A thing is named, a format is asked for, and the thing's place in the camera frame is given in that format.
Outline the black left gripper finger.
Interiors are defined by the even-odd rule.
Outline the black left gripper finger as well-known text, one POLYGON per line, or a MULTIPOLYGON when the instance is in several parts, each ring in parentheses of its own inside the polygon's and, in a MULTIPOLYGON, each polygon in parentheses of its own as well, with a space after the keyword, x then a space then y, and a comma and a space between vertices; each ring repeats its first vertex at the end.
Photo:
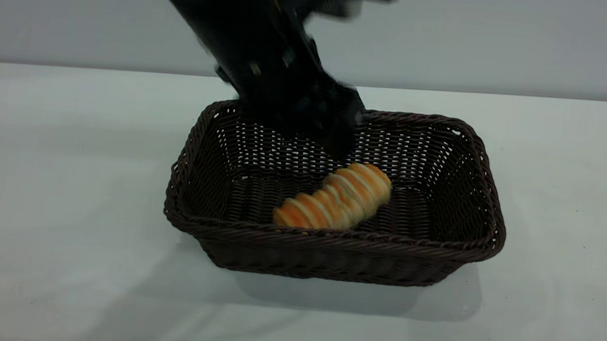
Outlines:
POLYGON ((272 104, 261 98, 240 94, 237 98, 243 116, 252 121, 275 130, 279 135, 288 139, 304 138, 321 144, 322 131, 316 125, 316 119, 306 110, 297 109, 297 104, 272 104))
POLYGON ((354 147, 355 135, 364 121, 365 105, 356 89, 336 84, 327 92, 326 104, 322 144, 333 159, 342 160, 354 147))

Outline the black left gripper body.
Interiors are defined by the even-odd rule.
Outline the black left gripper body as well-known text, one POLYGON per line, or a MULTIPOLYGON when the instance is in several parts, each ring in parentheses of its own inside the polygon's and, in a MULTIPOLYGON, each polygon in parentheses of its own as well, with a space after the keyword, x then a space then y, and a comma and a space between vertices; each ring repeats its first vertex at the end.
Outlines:
POLYGON ((314 39, 299 22, 223 15, 215 57, 218 76, 238 96, 295 103, 317 125, 326 119, 327 92, 345 85, 324 69, 314 39))

